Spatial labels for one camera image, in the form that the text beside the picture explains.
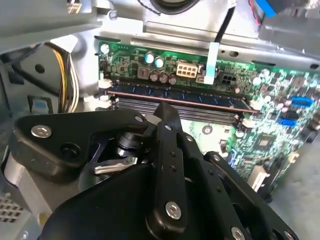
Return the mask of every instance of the capacitor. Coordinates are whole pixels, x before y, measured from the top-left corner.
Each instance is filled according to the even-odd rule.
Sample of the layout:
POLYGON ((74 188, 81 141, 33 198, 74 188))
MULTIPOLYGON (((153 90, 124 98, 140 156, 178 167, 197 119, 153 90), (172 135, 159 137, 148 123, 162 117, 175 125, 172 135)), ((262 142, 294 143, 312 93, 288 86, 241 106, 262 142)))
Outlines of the capacitor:
POLYGON ((242 138, 245 136, 245 132, 239 129, 239 130, 237 130, 237 131, 235 132, 235 136, 236 136, 238 139, 242 139, 242 138))
POLYGON ((317 79, 311 79, 309 83, 310 88, 315 88, 318 85, 318 80, 317 79))
POLYGON ((311 120, 311 121, 309 122, 309 127, 310 127, 311 129, 313 129, 313 130, 316 130, 316 131, 320 130, 320 124, 319 124, 319 122, 317 122, 317 121, 311 120))
POLYGON ((156 68, 162 68, 165 65, 165 62, 161 57, 158 56, 154 60, 154 65, 156 68))
POLYGON ((235 89, 234 89, 234 92, 236 93, 236 94, 239 94, 240 93, 240 88, 239 87, 236 87, 235 89))
POLYGON ((263 69, 262 71, 261 71, 261 75, 263 76, 263 77, 265 77, 265 78, 267 78, 267 77, 269 77, 270 76, 270 70, 269 69, 263 69))
POLYGON ((174 73, 170 73, 168 81, 169 81, 169 84, 176 85, 177 84, 177 76, 174 73))
POLYGON ((279 101, 285 106, 290 106, 292 104, 292 100, 286 98, 285 96, 280 97, 279 101))
POLYGON ((281 102, 280 99, 275 99, 274 100, 274 105, 277 109, 282 109, 285 105, 281 102))
POLYGON ((152 82, 157 82, 158 81, 158 78, 159 78, 159 71, 157 71, 157 70, 152 70, 151 72, 150 72, 150 79, 151 79, 151 81, 152 82))
POLYGON ((283 112, 283 113, 286 113, 288 111, 289 111, 289 108, 287 108, 286 106, 281 109, 281 112, 283 112))
POLYGON ((160 72, 160 76, 159 76, 159 81, 162 84, 166 84, 168 82, 169 79, 169 74, 165 71, 160 72))
POLYGON ((152 64, 155 60, 155 55, 152 52, 147 52, 144 56, 144 61, 147 64, 152 64))
POLYGON ((253 76, 251 78, 251 83, 253 84, 253 86, 257 87, 260 86, 260 84, 262 83, 262 79, 258 76, 253 76))
POLYGON ((269 96, 268 94, 263 94, 262 95, 264 102, 268 103, 271 101, 271 96, 269 96))

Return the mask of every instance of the metal panel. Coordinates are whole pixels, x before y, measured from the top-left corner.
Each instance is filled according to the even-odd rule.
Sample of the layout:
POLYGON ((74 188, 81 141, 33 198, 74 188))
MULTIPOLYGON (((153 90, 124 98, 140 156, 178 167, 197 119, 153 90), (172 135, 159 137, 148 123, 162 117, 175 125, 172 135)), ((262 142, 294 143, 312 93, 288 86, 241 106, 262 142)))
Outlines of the metal panel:
POLYGON ((68 14, 66 1, 1 1, 0 54, 101 25, 91 1, 82 1, 84 13, 68 14))

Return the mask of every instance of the bolt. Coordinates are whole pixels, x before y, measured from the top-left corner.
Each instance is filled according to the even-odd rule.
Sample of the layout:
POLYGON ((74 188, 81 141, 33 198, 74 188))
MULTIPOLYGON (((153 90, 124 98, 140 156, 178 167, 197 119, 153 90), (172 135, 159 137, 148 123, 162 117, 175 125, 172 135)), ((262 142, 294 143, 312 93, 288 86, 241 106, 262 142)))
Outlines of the bolt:
POLYGON ((144 120, 141 118, 141 117, 139 117, 139 116, 135 116, 135 120, 137 120, 138 122, 140 122, 140 123, 142 123, 144 120))
POLYGON ((47 139, 52 135, 52 131, 48 126, 37 125, 31 128, 31 134, 37 138, 47 139))
POLYGON ((190 137, 190 136, 186 136, 186 139, 187 139, 188 141, 190 141, 190 142, 193 141, 192 137, 190 137))
POLYGON ((164 125, 166 129, 168 129, 169 131, 172 130, 172 128, 169 125, 164 125))
POLYGON ((108 44, 102 44, 100 47, 100 51, 103 54, 108 54, 109 53, 109 45, 108 44))
POLYGON ((295 240, 294 237, 288 231, 284 231, 284 234, 289 240, 295 240))
POLYGON ((174 220, 179 220, 181 218, 181 209, 173 201, 169 201, 165 204, 165 211, 168 216, 174 220))
POLYGON ((216 160, 217 162, 220 162, 220 158, 219 158, 217 155, 213 154, 213 158, 214 158, 214 160, 216 160))
POLYGON ((244 234, 240 231, 239 228, 237 227, 232 227, 231 228, 231 233, 232 233, 232 236, 234 237, 235 240, 245 240, 245 236, 244 234))

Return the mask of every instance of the black wire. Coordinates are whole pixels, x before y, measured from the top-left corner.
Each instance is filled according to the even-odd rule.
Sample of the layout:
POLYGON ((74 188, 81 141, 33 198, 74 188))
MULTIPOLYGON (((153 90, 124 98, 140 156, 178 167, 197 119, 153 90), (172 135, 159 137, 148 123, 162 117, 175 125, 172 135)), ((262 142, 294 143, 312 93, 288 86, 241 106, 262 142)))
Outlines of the black wire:
POLYGON ((235 6, 232 8, 229 8, 228 12, 226 13, 225 19, 223 20, 223 23, 215 37, 215 40, 214 40, 215 43, 221 43, 221 40, 227 30, 227 27, 232 19, 232 16, 234 15, 235 8, 236 8, 235 6))
MULTIPOLYGON (((184 0, 179 2, 167 2, 164 0, 150 0, 150 3, 158 12, 162 14, 177 15, 188 11, 189 9, 194 7, 199 1, 200 0, 184 0)), ((150 11, 159 14, 153 9, 150 9, 149 7, 142 4, 140 0, 138 0, 138 2, 150 11)))
POLYGON ((11 65, 14 65, 14 64, 18 64, 20 63, 21 61, 25 60, 26 58, 30 57, 32 54, 34 54, 36 51, 38 51, 39 48, 41 48, 44 44, 43 43, 40 43, 38 45, 36 45, 34 48, 30 48, 29 51, 27 51, 26 53, 18 56, 17 58, 15 59, 12 59, 12 60, 9 60, 7 62, 4 62, 4 63, 0 63, 0 66, 2 67, 8 67, 8 66, 11 66, 11 65))

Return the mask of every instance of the black plastic part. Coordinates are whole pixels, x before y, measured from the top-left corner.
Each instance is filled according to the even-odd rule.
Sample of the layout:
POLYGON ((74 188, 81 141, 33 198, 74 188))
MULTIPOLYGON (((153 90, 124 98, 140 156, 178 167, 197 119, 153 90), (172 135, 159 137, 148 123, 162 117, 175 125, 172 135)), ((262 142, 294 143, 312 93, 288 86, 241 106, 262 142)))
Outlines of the black plastic part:
POLYGON ((122 131, 143 133, 147 127, 147 120, 132 110, 25 116, 14 123, 9 148, 18 163, 51 181, 64 183, 75 180, 88 162, 96 134, 105 133, 110 139, 122 131), (48 126, 52 135, 33 136, 31 128, 37 125, 48 126))
MULTIPOLYGON (((157 127, 138 112, 126 110, 30 116, 17 121, 14 135, 15 139, 19 136, 20 143, 13 141, 12 156, 44 176, 46 171, 40 167, 47 163, 61 169, 58 175, 48 172, 54 180, 65 180, 66 173, 79 171, 94 140, 107 148, 110 138, 124 132, 149 136, 151 149, 145 153, 148 163, 133 165, 67 200, 49 217, 40 240, 232 240, 233 227, 246 240, 273 240, 274 231, 283 239, 287 231, 298 240, 221 156, 216 152, 202 155, 196 141, 181 131, 175 109, 163 103, 156 114, 162 119, 157 127), (81 118, 83 125, 73 117, 81 118), (58 126, 67 123, 69 128, 62 127, 61 137, 58 126), (30 127, 35 124, 51 126, 52 136, 41 140, 30 137, 30 127), (81 149, 77 162, 54 154, 65 139, 81 149), (30 163, 34 158, 37 167, 30 163), (169 218, 167 202, 179 206, 181 218, 169 218)), ((93 157, 92 161, 94 166, 99 160, 93 157)))

